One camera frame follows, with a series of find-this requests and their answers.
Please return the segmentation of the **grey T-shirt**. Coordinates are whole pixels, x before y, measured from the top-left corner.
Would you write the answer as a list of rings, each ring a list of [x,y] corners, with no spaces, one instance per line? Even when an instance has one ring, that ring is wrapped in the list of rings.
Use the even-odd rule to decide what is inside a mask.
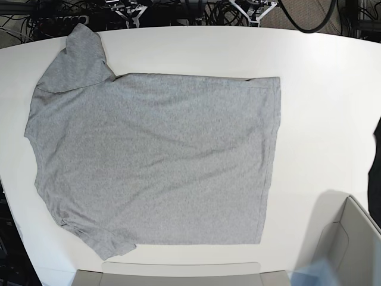
[[[78,24],[24,135],[53,220],[105,260],[139,244],[259,244],[280,109],[278,77],[115,76]]]

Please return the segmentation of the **grey box at bottom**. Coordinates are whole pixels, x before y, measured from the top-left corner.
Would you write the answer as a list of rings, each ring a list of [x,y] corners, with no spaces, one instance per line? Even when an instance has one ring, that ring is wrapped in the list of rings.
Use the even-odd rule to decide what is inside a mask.
[[[102,271],[78,270],[73,285],[290,285],[286,271],[260,272],[260,264],[152,265],[105,262]]]

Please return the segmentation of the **grey box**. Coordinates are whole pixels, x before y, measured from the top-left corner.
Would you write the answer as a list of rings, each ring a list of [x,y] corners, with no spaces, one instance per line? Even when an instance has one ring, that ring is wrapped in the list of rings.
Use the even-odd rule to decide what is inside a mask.
[[[380,285],[380,228],[353,196],[339,220],[323,229],[312,263],[321,259],[340,285]]]
[[[102,271],[78,270],[73,285],[290,285],[286,271],[260,272],[260,264],[152,265],[105,262]]]

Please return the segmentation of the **black power strip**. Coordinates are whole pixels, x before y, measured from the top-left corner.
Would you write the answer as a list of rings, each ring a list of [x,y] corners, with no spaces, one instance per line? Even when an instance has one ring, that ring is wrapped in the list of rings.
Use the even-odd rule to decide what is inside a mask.
[[[38,18],[39,24],[58,25],[58,26],[76,26],[78,23],[87,25],[90,22],[88,15],[67,15],[56,17]]]

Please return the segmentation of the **grey box at right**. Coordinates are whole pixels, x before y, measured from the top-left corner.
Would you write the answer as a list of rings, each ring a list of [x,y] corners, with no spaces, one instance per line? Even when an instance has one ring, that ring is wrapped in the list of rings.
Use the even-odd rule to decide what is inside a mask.
[[[339,220],[323,229],[312,263],[321,259],[340,285],[380,285],[380,228],[353,196]]]

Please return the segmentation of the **blue cloth at corner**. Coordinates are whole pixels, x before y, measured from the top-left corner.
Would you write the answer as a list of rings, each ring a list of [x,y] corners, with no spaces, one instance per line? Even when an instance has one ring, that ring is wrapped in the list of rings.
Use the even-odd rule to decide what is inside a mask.
[[[340,282],[326,259],[304,266],[290,274],[291,286],[338,286]]]

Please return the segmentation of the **dark object at right edge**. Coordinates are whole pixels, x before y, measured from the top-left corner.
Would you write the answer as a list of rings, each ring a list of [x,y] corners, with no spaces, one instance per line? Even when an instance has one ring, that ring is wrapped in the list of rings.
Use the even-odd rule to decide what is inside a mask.
[[[381,198],[380,198],[380,184],[381,184],[381,128],[380,120],[374,131],[374,138],[376,141],[376,152],[373,164],[368,172],[368,211],[372,219],[380,227],[380,211],[381,211]]]

